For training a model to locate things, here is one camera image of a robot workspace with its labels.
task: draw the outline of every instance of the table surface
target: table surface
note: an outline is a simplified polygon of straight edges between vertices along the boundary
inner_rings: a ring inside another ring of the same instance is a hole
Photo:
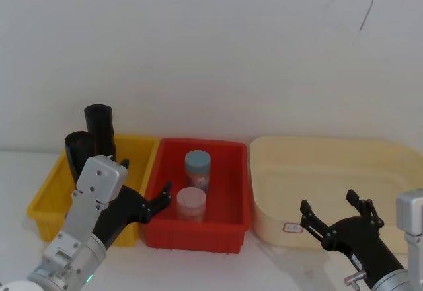
[[[58,155],[0,152],[0,282],[25,279],[43,243],[26,208]],[[407,257],[398,256],[405,266]],[[271,247],[252,232],[239,255],[111,247],[84,287],[90,290],[352,291],[343,279],[355,270],[340,253]],[[362,290],[369,290],[360,282]]]

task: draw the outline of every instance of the white wall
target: white wall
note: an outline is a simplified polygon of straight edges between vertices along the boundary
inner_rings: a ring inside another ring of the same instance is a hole
[[[0,0],[0,148],[115,131],[384,137],[423,150],[423,0]]]

